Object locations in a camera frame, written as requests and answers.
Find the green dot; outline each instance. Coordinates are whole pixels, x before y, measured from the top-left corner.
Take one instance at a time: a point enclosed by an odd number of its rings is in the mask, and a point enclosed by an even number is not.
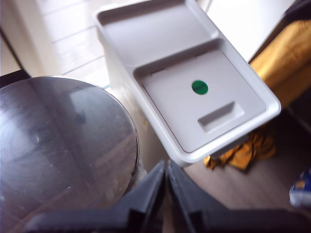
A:
[[[192,83],[192,89],[195,93],[204,95],[208,92],[208,85],[201,80],[196,80]]]

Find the orange towel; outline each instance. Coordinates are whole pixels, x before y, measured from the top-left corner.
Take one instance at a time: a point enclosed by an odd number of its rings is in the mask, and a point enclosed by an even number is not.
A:
[[[311,20],[287,26],[251,63],[271,88],[284,109],[311,86]],[[218,159],[204,159],[207,167],[229,163],[245,170],[255,159],[266,159],[276,152],[274,132],[267,125],[249,134],[249,140]]]

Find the round dark lid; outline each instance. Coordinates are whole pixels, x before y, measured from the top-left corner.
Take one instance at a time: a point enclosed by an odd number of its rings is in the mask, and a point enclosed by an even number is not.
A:
[[[135,126],[102,88],[61,77],[0,90],[1,232],[46,210],[100,208],[127,191]]]

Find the white container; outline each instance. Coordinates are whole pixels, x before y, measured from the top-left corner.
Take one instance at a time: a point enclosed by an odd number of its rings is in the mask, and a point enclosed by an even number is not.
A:
[[[180,166],[279,114],[278,99],[194,0],[145,1],[96,20],[109,76],[131,91]],[[193,91],[196,80],[206,94]]]

